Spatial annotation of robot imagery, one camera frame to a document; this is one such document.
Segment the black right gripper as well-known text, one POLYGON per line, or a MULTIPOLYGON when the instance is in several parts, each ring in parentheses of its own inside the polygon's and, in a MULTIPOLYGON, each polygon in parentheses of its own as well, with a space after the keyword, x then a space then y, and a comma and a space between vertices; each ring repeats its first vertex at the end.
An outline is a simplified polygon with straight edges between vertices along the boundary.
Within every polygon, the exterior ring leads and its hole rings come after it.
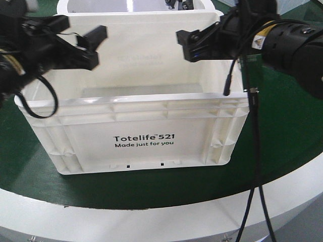
POLYGON ((220 17, 220 22, 215 22, 204 30, 177 31, 177 42, 183 46, 184 59, 189 62, 233 59, 244 39, 260 26, 259 17, 264 13, 264 7, 233 7, 220 17), (189 47, 205 41, 216 32, 214 51, 207 45, 189 47))

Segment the black robot base parts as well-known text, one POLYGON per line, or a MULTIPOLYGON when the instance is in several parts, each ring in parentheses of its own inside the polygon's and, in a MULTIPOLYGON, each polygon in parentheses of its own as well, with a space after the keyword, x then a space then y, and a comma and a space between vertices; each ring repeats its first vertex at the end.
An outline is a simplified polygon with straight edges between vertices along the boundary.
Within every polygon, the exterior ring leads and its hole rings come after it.
POLYGON ((192 0, 165 0, 166 6, 169 8, 169 10, 178 10, 178 11, 184 11, 184 10, 193 10, 194 5, 192 0))

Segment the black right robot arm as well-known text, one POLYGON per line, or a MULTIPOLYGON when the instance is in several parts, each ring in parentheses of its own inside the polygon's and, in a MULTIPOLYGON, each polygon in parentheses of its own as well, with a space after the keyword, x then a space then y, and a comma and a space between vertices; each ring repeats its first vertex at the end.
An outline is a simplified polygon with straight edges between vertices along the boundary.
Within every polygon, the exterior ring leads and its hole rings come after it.
POLYGON ((243 54, 261 54, 264 65, 322 99, 322 28, 281 19, 275 1, 238 1, 206 29, 176 36, 189 62, 230 59, 234 65, 243 54))

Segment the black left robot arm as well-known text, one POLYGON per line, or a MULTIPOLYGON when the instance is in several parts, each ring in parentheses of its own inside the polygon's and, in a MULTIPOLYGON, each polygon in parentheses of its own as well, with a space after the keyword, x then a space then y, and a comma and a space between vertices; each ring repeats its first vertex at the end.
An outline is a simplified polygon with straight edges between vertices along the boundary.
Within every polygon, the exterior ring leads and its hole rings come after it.
POLYGON ((1 102, 50 70, 93 70, 99 64, 96 50, 107 39, 106 26, 77 35, 72 45, 60 37, 69 18, 27 15, 37 10, 37 1, 1 1, 1 102))

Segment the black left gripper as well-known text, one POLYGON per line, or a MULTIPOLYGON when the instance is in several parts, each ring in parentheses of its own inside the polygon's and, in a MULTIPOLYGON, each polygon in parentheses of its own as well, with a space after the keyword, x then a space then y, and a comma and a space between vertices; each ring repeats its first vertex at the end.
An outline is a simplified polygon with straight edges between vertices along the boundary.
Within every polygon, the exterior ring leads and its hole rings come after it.
POLYGON ((24 73, 49 70, 93 70, 99 65, 96 49, 107 39, 107 27, 99 25, 83 36, 78 35, 79 49, 59 34, 70 28, 67 16, 21 18, 21 66, 24 73))

